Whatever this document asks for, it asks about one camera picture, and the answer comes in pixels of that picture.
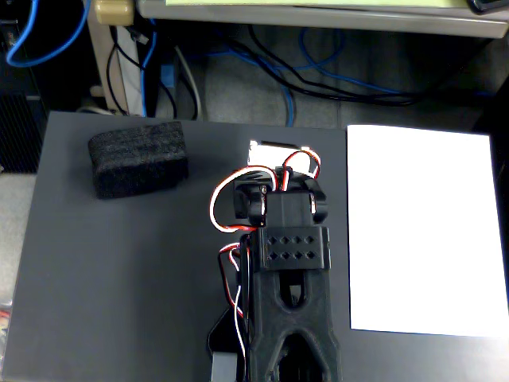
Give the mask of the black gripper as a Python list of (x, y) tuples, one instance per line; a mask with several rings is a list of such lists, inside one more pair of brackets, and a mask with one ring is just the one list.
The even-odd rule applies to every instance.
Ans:
[[(295, 145), (250, 140), (249, 166), (280, 166)], [(326, 196), (317, 179), (289, 170), (287, 188), (274, 189), (268, 173), (255, 171), (233, 182), (235, 217), (255, 227), (308, 227), (322, 224), (328, 215)]]

